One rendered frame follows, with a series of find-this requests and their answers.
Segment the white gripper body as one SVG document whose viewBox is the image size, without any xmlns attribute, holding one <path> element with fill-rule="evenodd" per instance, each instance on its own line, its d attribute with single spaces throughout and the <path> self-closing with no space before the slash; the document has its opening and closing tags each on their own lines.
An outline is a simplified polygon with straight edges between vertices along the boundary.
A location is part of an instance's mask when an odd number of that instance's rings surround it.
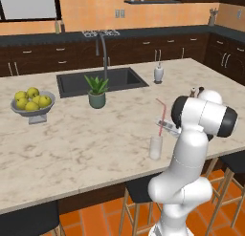
<svg viewBox="0 0 245 236">
<path fill-rule="evenodd" d="M 161 120 L 161 119 L 157 119 L 155 121 L 155 123 L 159 126 L 162 127 L 163 129 L 165 129 L 167 132 L 169 132 L 170 134 L 172 134 L 174 137 L 178 138 L 179 135 L 182 132 L 181 128 L 177 128 L 175 126 L 175 124 L 171 121 L 171 120 Z"/>
</svg>

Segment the red straw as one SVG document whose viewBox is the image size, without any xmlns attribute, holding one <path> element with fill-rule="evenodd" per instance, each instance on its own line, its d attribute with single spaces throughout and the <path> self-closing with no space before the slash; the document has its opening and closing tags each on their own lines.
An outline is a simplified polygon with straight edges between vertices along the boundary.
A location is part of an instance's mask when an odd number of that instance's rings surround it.
<svg viewBox="0 0 245 236">
<path fill-rule="evenodd" d="M 163 105 L 163 113 L 162 113 L 162 119 L 161 119 L 161 123 L 160 123 L 160 129 L 159 129 L 159 137 L 161 137 L 162 136 L 162 131 L 163 131 L 163 122 L 165 120 L 167 106 L 159 98 L 156 98 L 156 100 Z"/>
</svg>

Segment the glass cup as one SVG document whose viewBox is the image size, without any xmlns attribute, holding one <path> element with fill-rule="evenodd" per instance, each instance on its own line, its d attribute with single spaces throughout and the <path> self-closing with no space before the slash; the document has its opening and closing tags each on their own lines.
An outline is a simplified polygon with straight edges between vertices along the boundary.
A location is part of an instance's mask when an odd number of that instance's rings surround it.
<svg viewBox="0 0 245 236">
<path fill-rule="evenodd" d="M 161 136 L 152 136 L 149 144 L 149 156 L 153 160 L 158 160 L 162 154 L 163 138 Z"/>
</svg>

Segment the white soap dispenser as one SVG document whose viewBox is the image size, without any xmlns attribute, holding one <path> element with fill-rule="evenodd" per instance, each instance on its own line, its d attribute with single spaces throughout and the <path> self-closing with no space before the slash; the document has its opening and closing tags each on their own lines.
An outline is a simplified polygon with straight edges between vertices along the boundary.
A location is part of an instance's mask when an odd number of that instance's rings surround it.
<svg viewBox="0 0 245 236">
<path fill-rule="evenodd" d="M 164 68 L 162 66 L 161 56 L 162 56 L 162 51 L 156 50 L 155 51 L 156 67 L 154 69 L 154 82 L 156 84 L 161 83 L 164 76 Z"/>
</svg>

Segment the black seat wooden stool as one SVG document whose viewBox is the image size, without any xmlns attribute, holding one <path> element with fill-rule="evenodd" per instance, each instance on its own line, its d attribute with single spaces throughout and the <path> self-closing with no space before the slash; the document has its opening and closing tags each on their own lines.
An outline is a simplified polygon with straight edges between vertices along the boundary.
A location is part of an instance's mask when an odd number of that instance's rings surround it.
<svg viewBox="0 0 245 236">
<path fill-rule="evenodd" d="M 212 230 L 212 225 L 216 219 L 219 209 L 222 206 L 225 206 L 228 204 L 238 203 L 235 213 L 234 213 L 233 220 L 231 222 L 231 227 L 234 227 L 236 219 L 242 207 L 242 204 L 245 200 L 245 182 L 243 184 L 240 184 L 234 177 L 235 174 L 242 174 L 242 175 L 245 174 L 245 151 L 239 151 L 236 153 L 231 153 L 229 155 L 225 155 L 219 158 L 212 159 L 208 167 L 208 170 L 205 174 L 206 178 L 211 174 L 211 172 L 213 171 L 218 161 L 222 161 L 226 165 L 226 170 L 225 170 L 223 177 L 219 177 L 219 178 L 210 180 L 210 183 L 219 182 L 219 186 L 217 189 L 215 188 L 212 189 L 212 192 L 213 192 L 212 202 L 214 202 L 214 200 L 217 200 L 217 203 L 216 203 L 214 212 L 212 213 L 212 218 L 208 225 L 205 236 L 209 236 L 209 233 Z M 240 189 L 241 195 L 238 197 L 226 200 L 225 195 L 227 194 L 227 191 L 228 191 L 228 188 L 231 182 L 233 182 Z"/>
<path fill-rule="evenodd" d="M 153 202 L 148 195 L 148 184 L 150 180 L 156 176 L 158 176 L 158 173 L 144 176 L 125 183 L 122 213 L 119 225 L 119 235 L 122 235 L 125 216 L 128 216 L 129 222 L 132 225 L 132 236 L 141 236 L 150 230 L 153 213 Z M 140 207 L 143 204 L 148 204 L 147 225 L 144 229 L 138 229 Z"/>
<path fill-rule="evenodd" d="M 65 236 L 57 201 L 0 215 L 0 236 L 42 236 L 49 231 L 52 236 Z"/>
</svg>

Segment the dark sink basin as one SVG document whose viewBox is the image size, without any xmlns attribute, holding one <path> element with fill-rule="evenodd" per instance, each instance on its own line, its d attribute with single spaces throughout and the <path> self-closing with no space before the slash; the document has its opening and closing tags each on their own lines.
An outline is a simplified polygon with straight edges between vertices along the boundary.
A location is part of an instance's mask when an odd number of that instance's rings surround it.
<svg viewBox="0 0 245 236">
<path fill-rule="evenodd" d="M 60 97 L 87 95 L 90 86 L 84 77 L 85 75 L 88 77 L 97 76 L 98 78 L 104 78 L 104 70 L 57 75 L 56 81 Z M 148 87 L 148 84 L 131 68 L 109 69 L 107 77 L 109 78 L 109 92 Z"/>
</svg>

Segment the green plant in grey pot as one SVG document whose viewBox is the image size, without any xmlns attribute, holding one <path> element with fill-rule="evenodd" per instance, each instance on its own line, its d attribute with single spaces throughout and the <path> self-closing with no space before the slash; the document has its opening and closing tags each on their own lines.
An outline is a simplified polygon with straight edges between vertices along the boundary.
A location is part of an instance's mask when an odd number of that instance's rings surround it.
<svg viewBox="0 0 245 236">
<path fill-rule="evenodd" d="M 88 91 L 89 104 L 94 109 L 101 109 L 106 103 L 105 93 L 108 90 L 107 79 L 85 76 L 85 79 L 90 86 Z"/>
</svg>

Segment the long dark base cupboard run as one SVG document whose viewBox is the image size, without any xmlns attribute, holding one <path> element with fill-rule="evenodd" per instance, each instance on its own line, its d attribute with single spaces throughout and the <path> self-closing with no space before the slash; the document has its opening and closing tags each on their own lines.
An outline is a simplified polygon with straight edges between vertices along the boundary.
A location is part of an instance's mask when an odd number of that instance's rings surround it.
<svg viewBox="0 0 245 236">
<path fill-rule="evenodd" d="M 209 35 L 206 32 L 104 38 L 107 66 L 161 60 L 192 58 L 204 60 Z M 103 50 L 96 56 L 96 40 L 45 42 L 29 45 L 0 46 L 0 77 L 59 72 L 103 66 Z"/>
</svg>

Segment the short dark base cupboard run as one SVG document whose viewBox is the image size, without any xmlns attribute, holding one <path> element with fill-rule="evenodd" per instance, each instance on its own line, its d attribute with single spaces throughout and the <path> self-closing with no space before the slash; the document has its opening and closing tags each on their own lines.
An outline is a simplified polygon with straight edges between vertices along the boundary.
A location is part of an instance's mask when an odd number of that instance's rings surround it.
<svg viewBox="0 0 245 236">
<path fill-rule="evenodd" d="M 204 64 L 245 86 L 245 43 L 211 33 Z"/>
</svg>

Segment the grey tap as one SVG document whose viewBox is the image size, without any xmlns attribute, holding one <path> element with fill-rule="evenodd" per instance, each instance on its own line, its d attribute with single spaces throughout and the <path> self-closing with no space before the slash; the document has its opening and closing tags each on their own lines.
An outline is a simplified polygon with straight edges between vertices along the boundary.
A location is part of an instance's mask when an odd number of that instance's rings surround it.
<svg viewBox="0 0 245 236">
<path fill-rule="evenodd" d="M 107 80 L 107 50 L 106 50 L 106 44 L 103 35 L 100 33 L 96 37 L 96 56 L 100 55 L 100 42 L 102 45 L 103 50 L 103 68 L 104 68 L 104 80 Z"/>
</svg>

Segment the pot with kitchen tools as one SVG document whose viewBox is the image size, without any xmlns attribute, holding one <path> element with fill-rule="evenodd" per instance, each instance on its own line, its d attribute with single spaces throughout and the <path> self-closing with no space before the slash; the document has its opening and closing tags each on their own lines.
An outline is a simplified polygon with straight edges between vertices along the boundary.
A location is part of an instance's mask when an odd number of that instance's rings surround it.
<svg viewBox="0 0 245 236">
<path fill-rule="evenodd" d="M 215 18 L 216 18 L 216 15 L 218 14 L 218 10 L 215 8 L 211 8 L 210 9 L 210 18 L 209 18 L 209 22 L 208 22 L 208 25 L 209 26 L 214 26 L 214 22 L 215 22 Z"/>
</svg>

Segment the hob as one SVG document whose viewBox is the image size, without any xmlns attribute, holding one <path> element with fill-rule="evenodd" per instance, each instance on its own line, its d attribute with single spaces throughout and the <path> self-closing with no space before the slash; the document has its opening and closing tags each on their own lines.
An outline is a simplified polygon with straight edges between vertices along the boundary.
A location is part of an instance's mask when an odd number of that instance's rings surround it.
<svg viewBox="0 0 245 236">
<path fill-rule="evenodd" d="M 121 34 L 116 30 L 92 30 L 92 31 L 82 31 L 82 34 L 86 38 L 96 37 L 98 34 L 103 36 L 120 36 Z"/>
</svg>

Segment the grey fruit bowl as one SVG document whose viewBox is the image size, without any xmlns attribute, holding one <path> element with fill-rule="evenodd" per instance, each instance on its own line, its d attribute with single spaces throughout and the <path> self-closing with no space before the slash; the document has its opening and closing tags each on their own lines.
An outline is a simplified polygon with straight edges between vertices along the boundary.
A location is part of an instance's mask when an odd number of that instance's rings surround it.
<svg viewBox="0 0 245 236">
<path fill-rule="evenodd" d="M 11 109 L 19 114 L 22 117 L 28 118 L 29 119 L 29 124 L 37 124 L 37 123 L 42 123 L 47 121 L 47 113 L 51 110 L 53 105 L 55 104 L 56 97 L 53 93 L 49 91 L 41 91 L 41 95 L 48 96 L 52 102 L 50 105 L 48 105 L 45 108 L 41 108 L 39 110 L 35 111 L 25 111 L 25 110 L 20 110 L 16 107 L 15 100 L 13 99 L 11 101 Z"/>
</svg>

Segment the window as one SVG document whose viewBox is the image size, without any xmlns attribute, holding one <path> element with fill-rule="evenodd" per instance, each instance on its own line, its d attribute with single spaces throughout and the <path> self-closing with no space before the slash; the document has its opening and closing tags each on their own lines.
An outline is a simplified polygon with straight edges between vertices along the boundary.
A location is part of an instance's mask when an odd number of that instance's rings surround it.
<svg viewBox="0 0 245 236">
<path fill-rule="evenodd" d="M 60 20 L 59 0 L 0 0 L 0 21 Z"/>
</svg>

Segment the dark wall shelf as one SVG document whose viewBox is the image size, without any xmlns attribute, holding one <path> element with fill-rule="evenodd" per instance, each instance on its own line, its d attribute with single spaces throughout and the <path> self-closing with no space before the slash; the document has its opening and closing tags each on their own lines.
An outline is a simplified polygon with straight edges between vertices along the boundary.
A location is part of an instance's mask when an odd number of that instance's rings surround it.
<svg viewBox="0 0 245 236">
<path fill-rule="evenodd" d="M 160 5 L 160 4 L 181 4 L 180 1 L 175 0 L 124 0 L 124 3 L 130 4 L 130 5 Z"/>
</svg>

